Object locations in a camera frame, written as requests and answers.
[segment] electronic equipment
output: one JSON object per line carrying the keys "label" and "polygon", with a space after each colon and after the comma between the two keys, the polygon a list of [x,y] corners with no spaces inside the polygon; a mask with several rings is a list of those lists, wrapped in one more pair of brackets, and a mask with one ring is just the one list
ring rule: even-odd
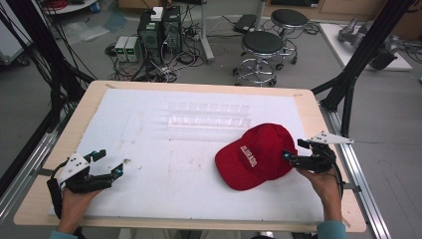
{"label": "electronic equipment", "polygon": [[[85,156],[75,152],[61,163],[47,181],[56,215],[62,216],[62,187],[66,185],[74,193],[88,193],[110,188],[112,183],[123,175],[123,163],[120,163],[110,173],[90,175],[90,165],[106,156],[106,150],[93,151]],[[55,177],[60,168],[64,167],[59,179]]]}
{"label": "electronic equipment", "polygon": [[160,22],[162,19],[163,7],[154,7],[152,11],[153,13],[151,14],[151,21]]}
{"label": "electronic equipment", "polygon": [[127,60],[129,62],[137,62],[141,59],[140,44],[138,37],[129,37],[124,47]]}
{"label": "electronic equipment", "polygon": [[128,37],[119,37],[117,43],[114,46],[115,52],[117,53],[117,58],[120,62],[127,62],[127,56],[124,47],[126,46],[128,39]]}
{"label": "electronic equipment", "polygon": [[235,24],[233,31],[240,33],[248,33],[250,29],[253,29],[256,18],[257,16],[254,14],[243,15]]}
{"label": "electronic equipment", "polygon": [[317,7],[319,0],[271,0],[272,5]]}
{"label": "electronic equipment", "polygon": [[335,162],[335,153],[328,146],[330,143],[354,143],[354,140],[322,131],[311,137],[311,139],[298,139],[298,146],[310,149],[313,152],[311,156],[293,155],[291,152],[284,150],[283,159],[287,160],[292,167],[310,170],[315,173],[325,173],[333,168],[341,198],[344,182]]}
{"label": "electronic equipment", "polygon": [[161,54],[164,54],[163,44],[163,27],[162,22],[151,21],[151,11],[145,11],[140,16],[139,26],[137,27],[137,36],[142,49],[142,56],[145,65],[150,66],[153,62],[155,65],[162,65]]}
{"label": "electronic equipment", "polygon": [[167,52],[181,53],[182,52],[182,37],[181,37],[181,17],[180,7],[171,7],[165,9],[162,19],[164,26],[164,37],[167,43]]}

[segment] cap brim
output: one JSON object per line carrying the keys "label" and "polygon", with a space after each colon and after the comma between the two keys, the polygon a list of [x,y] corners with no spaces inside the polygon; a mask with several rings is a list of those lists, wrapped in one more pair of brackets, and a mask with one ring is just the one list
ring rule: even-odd
{"label": "cap brim", "polygon": [[248,190],[266,180],[249,172],[238,158],[237,148],[242,146],[238,139],[221,148],[215,155],[215,164],[223,180],[235,190]]}

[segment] wheeled stool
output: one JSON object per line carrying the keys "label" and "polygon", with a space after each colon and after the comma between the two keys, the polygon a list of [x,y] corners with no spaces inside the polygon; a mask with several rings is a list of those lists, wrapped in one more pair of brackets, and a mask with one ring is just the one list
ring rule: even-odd
{"label": "wheeled stool", "polygon": [[280,54],[283,58],[282,61],[276,65],[276,69],[281,70],[286,56],[295,54],[291,59],[292,64],[295,64],[298,60],[298,48],[291,40],[287,39],[286,36],[290,31],[301,29],[308,22],[308,18],[304,14],[292,9],[279,9],[271,14],[271,21],[274,25],[282,29],[279,36],[283,41],[283,50]]}
{"label": "wheeled stool", "polygon": [[244,60],[233,70],[234,75],[239,75],[236,86],[240,86],[241,81],[247,81],[262,86],[268,83],[273,86],[277,82],[274,68],[265,60],[278,56],[283,49],[283,41],[269,32],[250,32],[242,38],[242,48],[244,54],[250,54],[254,58]]}

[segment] black stool seat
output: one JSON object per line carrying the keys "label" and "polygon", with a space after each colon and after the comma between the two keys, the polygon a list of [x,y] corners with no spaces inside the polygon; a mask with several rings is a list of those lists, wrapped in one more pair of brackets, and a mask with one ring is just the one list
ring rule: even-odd
{"label": "black stool seat", "polygon": [[283,41],[269,32],[250,32],[242,38],[242,44],[251,52],[257,54],[274,54],[283,48]]}
{"label": "black stool seat", "polygon": [[271,14],[271,21],[279,27],[302,27],[308,22],[308,18],[292,9],[279,9]]}

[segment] box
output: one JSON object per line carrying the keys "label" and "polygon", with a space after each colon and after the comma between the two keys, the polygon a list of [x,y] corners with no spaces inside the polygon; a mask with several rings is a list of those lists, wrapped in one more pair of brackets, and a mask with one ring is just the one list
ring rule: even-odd
{"label": "box", "polygon": [[118,7],[124,9],[152,9],[165,7],[171,1],[165,0],[118,0]]}
{"label": "box", "polygon": [[422,1],[415,1],[397,23],[391,34],[403,40],[422,38]]}

